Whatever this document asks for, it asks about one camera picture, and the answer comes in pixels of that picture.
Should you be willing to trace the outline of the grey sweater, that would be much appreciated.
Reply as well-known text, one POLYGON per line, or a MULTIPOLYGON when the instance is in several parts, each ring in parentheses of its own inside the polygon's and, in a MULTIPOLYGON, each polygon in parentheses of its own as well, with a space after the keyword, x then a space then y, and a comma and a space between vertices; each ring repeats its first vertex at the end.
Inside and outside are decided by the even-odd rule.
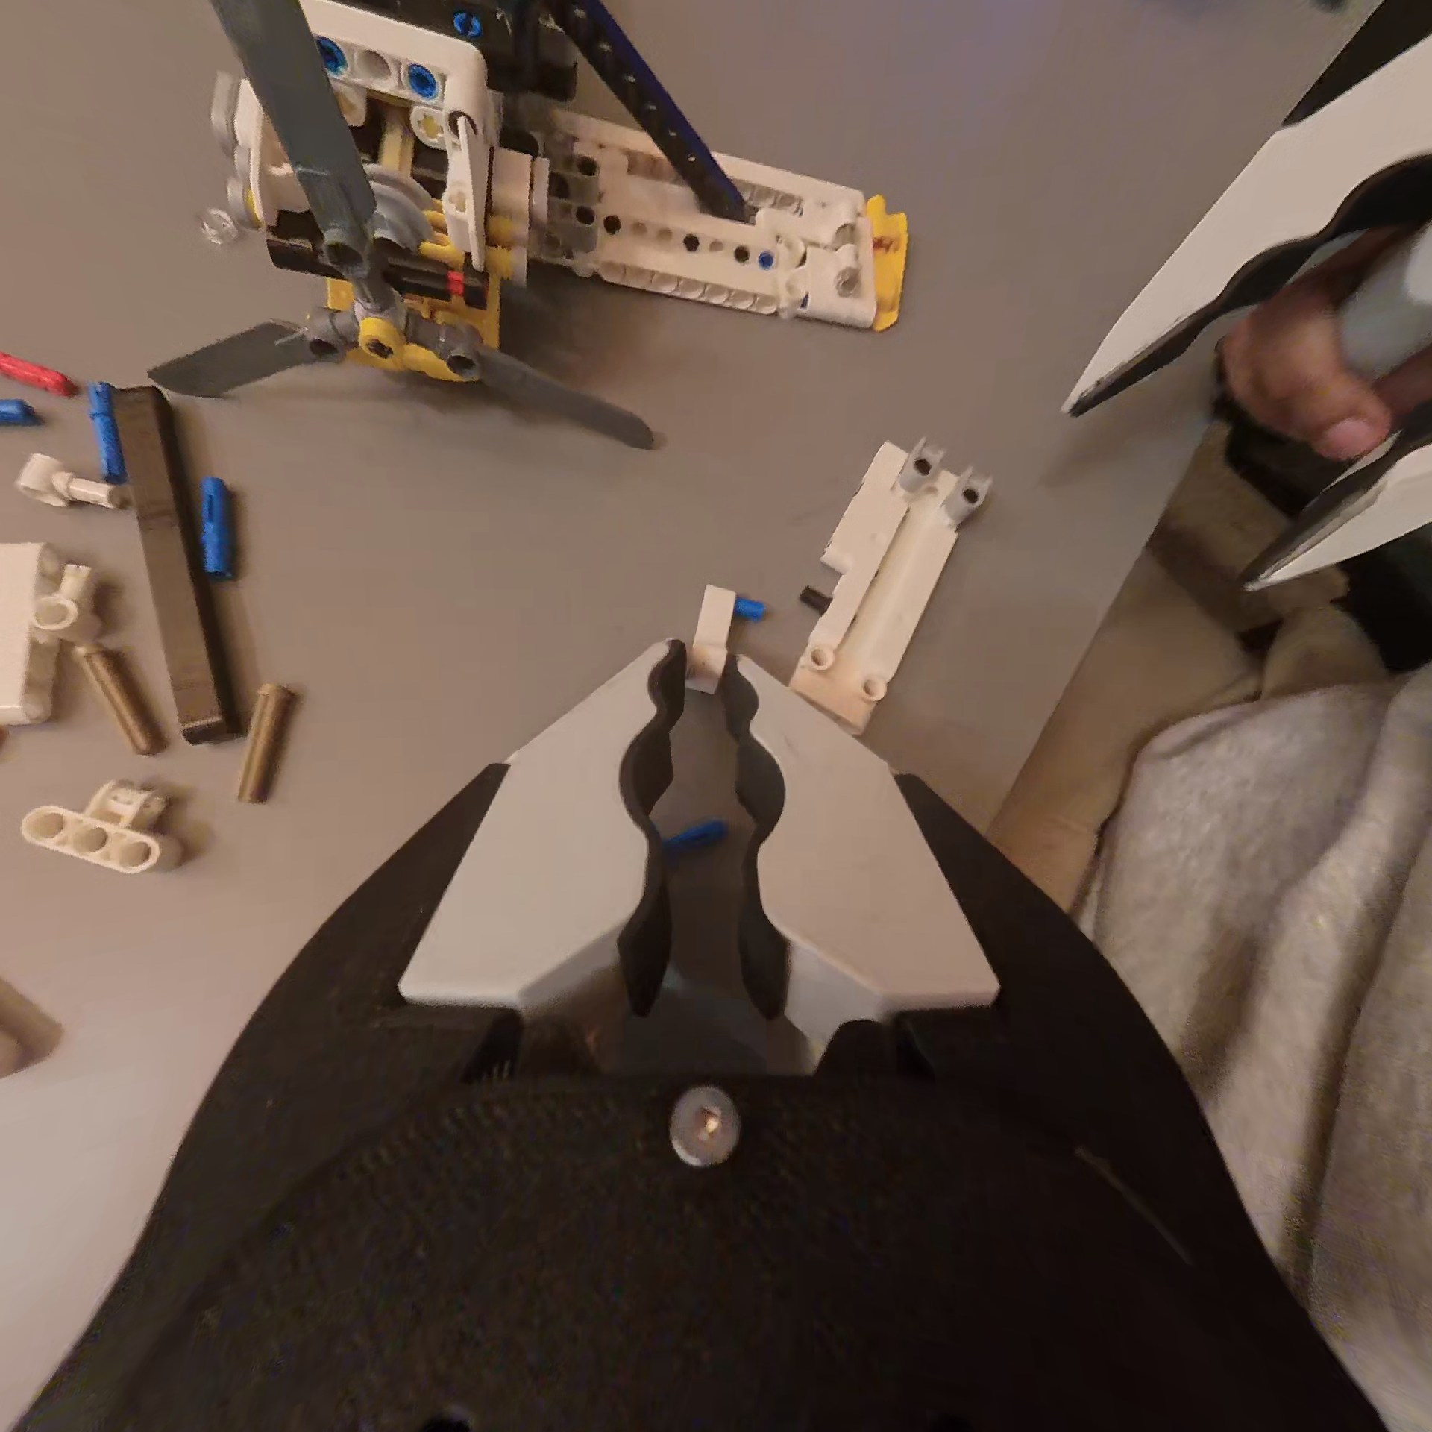
POLYGON ((1429 668, 1154 738, 1079 919, 1342 1367, 1429 1429, 1429 668))

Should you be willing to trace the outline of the white lego panel piece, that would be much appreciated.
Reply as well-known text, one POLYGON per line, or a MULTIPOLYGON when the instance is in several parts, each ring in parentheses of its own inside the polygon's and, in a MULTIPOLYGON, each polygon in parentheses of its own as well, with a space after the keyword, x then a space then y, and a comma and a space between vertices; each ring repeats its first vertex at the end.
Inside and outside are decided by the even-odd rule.
POLYGON ((2 726, 51 716, 63 645, 97 641, 97 576, 43 542, 2 544, 2 726))

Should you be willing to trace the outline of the white angled lego piece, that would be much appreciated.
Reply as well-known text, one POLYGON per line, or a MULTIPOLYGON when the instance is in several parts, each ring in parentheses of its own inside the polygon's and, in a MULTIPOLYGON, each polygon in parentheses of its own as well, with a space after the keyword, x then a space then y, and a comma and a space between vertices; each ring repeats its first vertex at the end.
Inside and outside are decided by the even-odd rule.
POLYGON ((737 619, 738 595, 720 585, 708 585, 687 645, 685 685, 714 694, 728 663, 730 631, 737 619))

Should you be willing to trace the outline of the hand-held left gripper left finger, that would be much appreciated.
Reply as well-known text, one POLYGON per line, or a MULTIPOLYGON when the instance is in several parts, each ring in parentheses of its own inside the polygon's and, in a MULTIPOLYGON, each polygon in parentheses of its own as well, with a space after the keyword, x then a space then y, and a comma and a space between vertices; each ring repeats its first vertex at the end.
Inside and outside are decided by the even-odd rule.
POLYGON ((685 697, 687 646, 660 639, 501 764, 399 977, 408 1006, 517 1014, 554 1067, 616 1071, 672 953, 653 812, 685 697))

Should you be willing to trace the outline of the lego helicopter model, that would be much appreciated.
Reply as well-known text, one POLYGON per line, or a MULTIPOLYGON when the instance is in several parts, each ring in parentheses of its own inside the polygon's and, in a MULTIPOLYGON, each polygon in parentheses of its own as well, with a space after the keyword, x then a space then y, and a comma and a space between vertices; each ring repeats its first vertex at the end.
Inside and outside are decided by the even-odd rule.
POLYGON ((907 217, 881 196, 714 154, 607 4, 211 4, 240 73, 210 128, 206 217, 258 234, 326 304, 150 370, 218 399, 314 365, 477 384, 650 450, 633 413, 501 351, 534 263, 757 315, 887 331, 907 217))

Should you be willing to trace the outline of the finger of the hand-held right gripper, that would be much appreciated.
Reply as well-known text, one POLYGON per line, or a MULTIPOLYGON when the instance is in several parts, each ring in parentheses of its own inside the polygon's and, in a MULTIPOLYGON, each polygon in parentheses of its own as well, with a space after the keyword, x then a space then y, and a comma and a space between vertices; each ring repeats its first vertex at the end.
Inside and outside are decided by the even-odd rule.
POLYGON ((1064 411, 1079 418, 1170 367, 1323 246, 1427 223, 1429 165, 1430 44, 1418 43, 1263 143, 1120 314, 1064 411))
POLYGON ((1241 573, 1248 593, 1388 546, 1430 522, 1430 418, 1407 418, 1297 513, 1241 573))

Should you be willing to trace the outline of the person's right hand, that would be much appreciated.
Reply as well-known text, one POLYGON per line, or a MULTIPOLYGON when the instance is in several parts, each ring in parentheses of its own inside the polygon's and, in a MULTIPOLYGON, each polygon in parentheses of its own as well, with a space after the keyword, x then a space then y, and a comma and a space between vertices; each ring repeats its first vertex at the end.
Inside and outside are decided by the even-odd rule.
POLYGON ((1349 367, 1338 338, 1340 305, 1407 235, 1391 227, 1361 235, 1226 334, 1222 373, 1243 413, 1323 459, 1347 462, 1369 455, 1430 401, 1429 350, 1367 382, 1349 367))

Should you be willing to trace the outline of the white three-hole lego connector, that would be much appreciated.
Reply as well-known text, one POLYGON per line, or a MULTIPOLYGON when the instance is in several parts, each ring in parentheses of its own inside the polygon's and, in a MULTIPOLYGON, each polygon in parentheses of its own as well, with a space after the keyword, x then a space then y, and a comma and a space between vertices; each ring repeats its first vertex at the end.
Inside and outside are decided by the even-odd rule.
POLYGON ((41 805, 27 812, 21 835, 34 847, 126 876, 169 871, 186 854, 159 829, 169 800, 130 781, 108 781, 80 812, 41 805))

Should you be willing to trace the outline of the white lego axle connector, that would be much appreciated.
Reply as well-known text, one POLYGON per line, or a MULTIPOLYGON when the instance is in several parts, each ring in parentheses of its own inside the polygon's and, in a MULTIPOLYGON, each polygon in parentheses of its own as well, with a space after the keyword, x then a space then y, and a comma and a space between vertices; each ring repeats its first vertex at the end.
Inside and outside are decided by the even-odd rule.
POLYGON ((126 484, 79 476, 44 454, 31 454, 26 459, 15 488, 22 496, 50 508, 87 506, 121 512, 131 506, 126 484))

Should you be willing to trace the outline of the white lego panel assembly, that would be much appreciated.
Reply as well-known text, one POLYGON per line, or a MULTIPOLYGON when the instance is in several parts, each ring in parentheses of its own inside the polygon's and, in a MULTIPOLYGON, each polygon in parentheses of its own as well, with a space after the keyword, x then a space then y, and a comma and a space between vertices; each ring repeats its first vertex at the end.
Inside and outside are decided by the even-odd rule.
POLYGON ((861 737, 888 694, 950 561, 960 527, 991 479, 950 471, 945 448, 887 442, 835 523, 820 564, 835 581, 789 689, 861 737))

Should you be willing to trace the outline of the long black lego beam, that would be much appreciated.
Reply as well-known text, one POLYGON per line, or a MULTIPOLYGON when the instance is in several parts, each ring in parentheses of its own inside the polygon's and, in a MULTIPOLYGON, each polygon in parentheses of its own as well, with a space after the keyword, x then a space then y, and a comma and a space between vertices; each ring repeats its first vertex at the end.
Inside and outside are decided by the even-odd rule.
POLYGON ((119 387, 113 413, 179 735, 191 747, 234 740, 242 723, 174 409, 143 385, 119 387))

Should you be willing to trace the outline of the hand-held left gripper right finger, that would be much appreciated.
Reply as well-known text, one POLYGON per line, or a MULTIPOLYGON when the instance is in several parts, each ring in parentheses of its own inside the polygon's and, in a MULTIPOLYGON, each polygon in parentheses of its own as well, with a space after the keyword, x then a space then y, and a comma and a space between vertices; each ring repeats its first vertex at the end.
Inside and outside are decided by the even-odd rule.
POLYGON ((851 1025, 991 1009, 999 979, 892 767, 748 656, 721 706, 737 749, 745 992, 813 1072, 851 1025))

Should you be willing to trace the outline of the brown lego cylinder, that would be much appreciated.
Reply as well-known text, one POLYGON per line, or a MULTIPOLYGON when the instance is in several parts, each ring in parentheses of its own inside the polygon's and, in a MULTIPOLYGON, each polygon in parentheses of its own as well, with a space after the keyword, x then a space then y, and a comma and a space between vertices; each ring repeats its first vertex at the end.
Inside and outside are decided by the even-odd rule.
POLYGON ((84 680, 111 716, 130 752, 142 759, 159 755, 165 749, 164 733, 125 656, 94 641, 73 645, 72 653, 84 680))
POLYGON ((244 740, 235 796, 244 805, 264 803, 275 784, 288 737, 297 694, 288 685, 261 684, 256 691, 244 740))

